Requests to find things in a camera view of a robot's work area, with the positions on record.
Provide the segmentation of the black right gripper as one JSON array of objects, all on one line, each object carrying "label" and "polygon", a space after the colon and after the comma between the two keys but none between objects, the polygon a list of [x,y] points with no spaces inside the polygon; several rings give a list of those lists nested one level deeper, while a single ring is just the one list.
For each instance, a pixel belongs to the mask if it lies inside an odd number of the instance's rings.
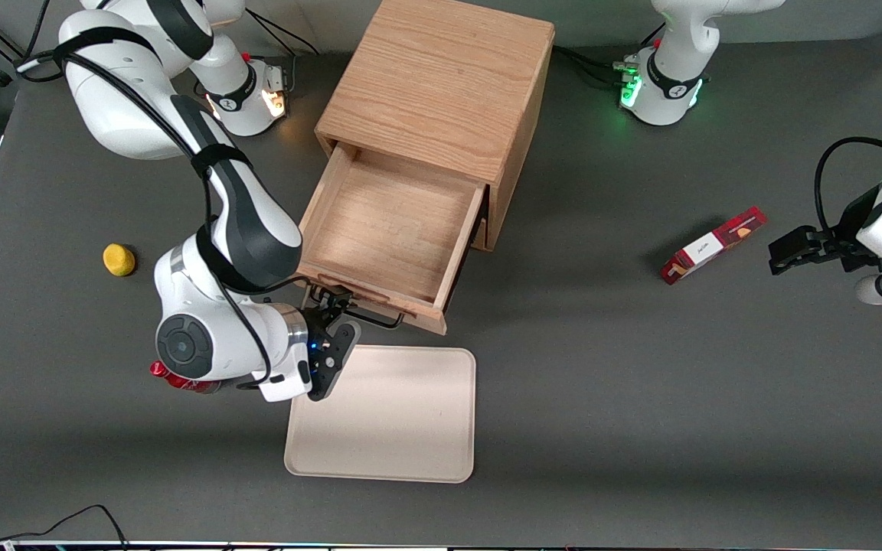
[{"label": "black right gripper", "polygon": [[[309,322],[313,325],[335,324],[349,311],[351,304],[352,295],[332,296],[325,287],[309,287]],[[343,321],[336,327],[309,332],[308,362],[312,384],[307,393],[309,400],[322,401],[332,394],[360,337],[361,326],[356,321]]]}]

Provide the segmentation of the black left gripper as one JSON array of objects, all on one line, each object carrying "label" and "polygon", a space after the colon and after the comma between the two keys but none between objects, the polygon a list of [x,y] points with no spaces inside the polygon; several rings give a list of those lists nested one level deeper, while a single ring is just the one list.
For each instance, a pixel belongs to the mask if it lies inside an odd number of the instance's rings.
[{"label": "black left gripper", "polygon": [[795,266],[838,261],[844,272],[872,265],[872,254],[855,240],[847,240],[833,230],[800,226],[769,245],[769,268],[774,276]]}]

